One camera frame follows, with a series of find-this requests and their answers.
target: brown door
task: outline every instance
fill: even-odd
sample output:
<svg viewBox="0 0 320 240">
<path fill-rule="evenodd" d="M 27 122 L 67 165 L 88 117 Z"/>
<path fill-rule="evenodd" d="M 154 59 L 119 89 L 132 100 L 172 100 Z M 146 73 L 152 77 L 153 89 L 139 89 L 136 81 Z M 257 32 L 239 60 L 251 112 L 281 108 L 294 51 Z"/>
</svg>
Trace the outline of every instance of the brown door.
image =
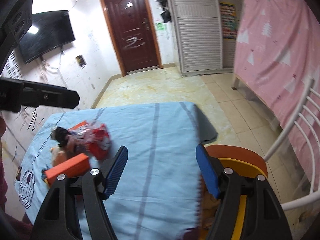
<svg viewBox="0 0 320 240">
<path fill-rule="evenodd" d="M 158 66 L 144 0 L 104 0 L 126 72 Z"/>
</svg>

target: louvered cabinet door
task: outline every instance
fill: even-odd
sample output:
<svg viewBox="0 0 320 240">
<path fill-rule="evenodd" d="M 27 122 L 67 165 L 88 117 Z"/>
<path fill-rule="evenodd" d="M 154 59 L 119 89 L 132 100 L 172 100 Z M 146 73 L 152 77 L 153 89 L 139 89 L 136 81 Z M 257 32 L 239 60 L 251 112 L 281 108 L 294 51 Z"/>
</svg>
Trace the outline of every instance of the louvered cabinet door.
<svg viewBox="0 0 320 240">
<path fill-rule="evenodd" d="M 182 72 L 222 68 L 217 0 L 172 0 Z"/>
</svg>

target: poster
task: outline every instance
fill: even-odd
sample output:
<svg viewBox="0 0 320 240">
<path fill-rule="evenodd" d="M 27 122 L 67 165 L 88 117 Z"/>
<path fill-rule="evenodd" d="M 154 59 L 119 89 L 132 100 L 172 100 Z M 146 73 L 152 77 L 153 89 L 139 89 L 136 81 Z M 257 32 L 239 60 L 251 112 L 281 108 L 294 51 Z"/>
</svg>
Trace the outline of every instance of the poster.
<svg viewBox="0 0 320 240">
<path fill-rule="evenodd" d="M 87 65 L 87 63 L 84 61 L 84 58 L 82 55 L 77 56 L 76 60 L 77 60 L 81 69 L 83 69 Z"/>
<path fill-rule="evenodd" d="M 236 7 L 232 3 L 221 2 L 220 13 L 224 39 L 235 40 L 237 37 Z"/>
<path fill-rule="evenodd" d="M 156 23 L 156 30 L 157 31 L 164 31 L 164 23 Z"/>
</svg>

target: door handle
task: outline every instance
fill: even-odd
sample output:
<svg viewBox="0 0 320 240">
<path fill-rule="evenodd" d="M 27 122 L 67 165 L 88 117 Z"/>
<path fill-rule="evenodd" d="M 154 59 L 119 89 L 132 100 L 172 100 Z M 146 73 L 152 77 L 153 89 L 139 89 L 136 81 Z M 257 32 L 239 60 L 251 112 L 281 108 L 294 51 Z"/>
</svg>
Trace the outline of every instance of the door handle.
<svg viewBox="0 0 320 240">
<path fill-rule="evenodd" d="M 144 22 L 142 22 L 142 24 L 145 24 L 145 25 L 146 25 L 146 30 L 147 30 L 147 31 L 150 30 L 148 18 L 144 18 Z"/>
</svg>

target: wooden bed leg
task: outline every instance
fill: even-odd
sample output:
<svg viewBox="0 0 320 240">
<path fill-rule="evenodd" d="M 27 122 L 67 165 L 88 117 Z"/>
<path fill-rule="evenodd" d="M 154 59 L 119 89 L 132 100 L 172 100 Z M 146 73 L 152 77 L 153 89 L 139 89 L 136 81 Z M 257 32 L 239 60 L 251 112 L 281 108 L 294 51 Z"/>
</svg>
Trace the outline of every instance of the wooden bed leg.
<svg viewBox="0 0 320 240">
<path fill-rule="evenodd" d="M 240 80 L 237 78 L 237 76 L 235 74 L 233 74 L 233 82 L 232 82 L 231 88 L 233 90 L 237 90 L 239 88 L 239 82 L 240 82 Z"/>
</svg>

